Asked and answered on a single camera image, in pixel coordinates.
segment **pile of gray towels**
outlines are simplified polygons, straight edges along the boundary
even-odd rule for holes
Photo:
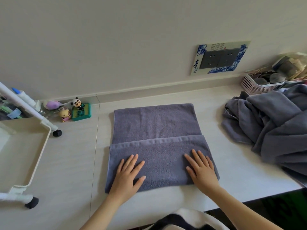
[[[223,116],[234,141],[253,145],[264,162],[281,165],[306,186],[307,85],[252,96],[242,91],[228,101]]]

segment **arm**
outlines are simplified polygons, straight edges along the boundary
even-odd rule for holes
[[[194,184],[220,207],[238,230],[282,230],[220,187],[214,173],[213,163],[208,156],[205,157],[201,151],[196,153],[194,149],[192,153],[195,160],[187,154],[185,158],[194,169],[193,171],[189,166],[186,167]]]
[[[142,161],[134,168],[137,159],[138,154],[131,155],[125,165],[124,159],[121,160],[110,193],[80,230],[105,230],[117,209],[135,195],[146,178],[145,176],[141,177],[133,185],[133,179],[145,163]]]

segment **white wall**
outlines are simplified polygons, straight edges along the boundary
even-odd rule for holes
[[[198,44],[251,40],[241,73],[306,51],[306,10],[307,0],[0,0],[0,79],[35,98],[197,80]]]

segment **black wheel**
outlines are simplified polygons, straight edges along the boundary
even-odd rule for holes
[[[31,200],[31,202],[25,204],[25,207],[28,209],[32,209],[34,207],[36,207],[36,205],[38,204],[39,199],[37,197],[33,197],[33,199]]]
[[[56,130],[56,131],[54,131],[54,132],[52,133],[52,135],[53,135],[54,137],[59,137],[59,136],[62,135],[62,131],[61,131],[61,130]]]

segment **finger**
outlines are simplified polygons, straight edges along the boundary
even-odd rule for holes
[[[125,172],[126,168],[128,167],[128,165],[130,164],[131,160],[133,159],[134,155],[131,155],[128,160],[126,161],[124,167],[122,168],[122,171]]]
[[[146,176],[143,176],[139,178],[138,181],[134,184],[133,189],[135,192],[137,192],[140,189],[145,179],[146,179]]]
[[[135,165],[137,159],[138,159],[138,154],[136,154],[136,155],[134,156],[134,158],[132,159],[132,161],[130,162],[130,164],[128,165],[128,167],[126,168],[125,172],[130,173],[130,172],[133,170],[134,165]]]
[[[203,153],[199,150],[197,151],[197,153],[198,153],[199,157],[201,158],[202,162],[204,163],[204,165],[206,167],[209,167],[208,161],[207,161],[206,157],[203,155]]]
[[[195,158],[195,161],[197,162],[197,164],[201,167],[204,165],[204,163],[201,161],[201,159],[199,158],[199,155],[196,153],[195,149],[192,149],[192,153],[193,156]]]
[[[193,167],[194,170],[197,170],[199,168],[198,164],[196,161],[194,161],[193,158],[191,158],[188,154],[185,154],[185,158],[190,162],[191,166]]]
[[[206,158],[207,158],[207,161],[209,163],[209,167],[214,170],[214,165],[213,165],[212,160],[208,156],[206,156]]]
[[[136,177],[136,175],[140,172],[141,168],[145,164],[144,161],[141,161],[131,172],[131,175],[133,176],[133,179]]]
[[[119,173],[121,172],[121,170],[122,170],[122,165],[124,164],[124,161],[125,161],[124,159],[122,159],[122,160],[120,161],[119,166],[118,166],[117,171],[116,171],[117,174],[119,174]]]
[[[194,171],[189,166],[187,166],[186,169],[188,171],[188,174],[192,178],[193,182],[195,183],[196,175],[195,175]]]

